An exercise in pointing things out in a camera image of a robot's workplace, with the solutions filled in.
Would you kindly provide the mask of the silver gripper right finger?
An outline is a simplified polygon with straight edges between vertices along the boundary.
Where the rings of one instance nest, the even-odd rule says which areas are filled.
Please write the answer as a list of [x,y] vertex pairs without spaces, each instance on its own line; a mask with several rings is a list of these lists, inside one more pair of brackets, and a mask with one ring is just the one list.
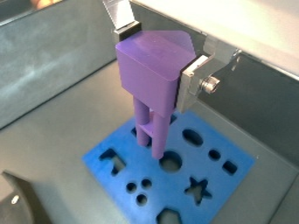
[[200,92],[212,94],[220,84],[214,73],[232,61],[238,49],[208,36],[202,51],[206,55],[197,56],[181,69],[180,85],[176,96],[176,110],[182,113],[197,101]]

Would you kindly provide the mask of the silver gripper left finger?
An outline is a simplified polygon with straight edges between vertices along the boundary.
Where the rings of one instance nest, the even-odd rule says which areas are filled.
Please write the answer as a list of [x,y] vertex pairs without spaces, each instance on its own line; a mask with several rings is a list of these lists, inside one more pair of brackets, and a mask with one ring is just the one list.
[[101,0],[114,26],[114,41],[120,42],[141,31],[141,23],[136,21],[129,0]]

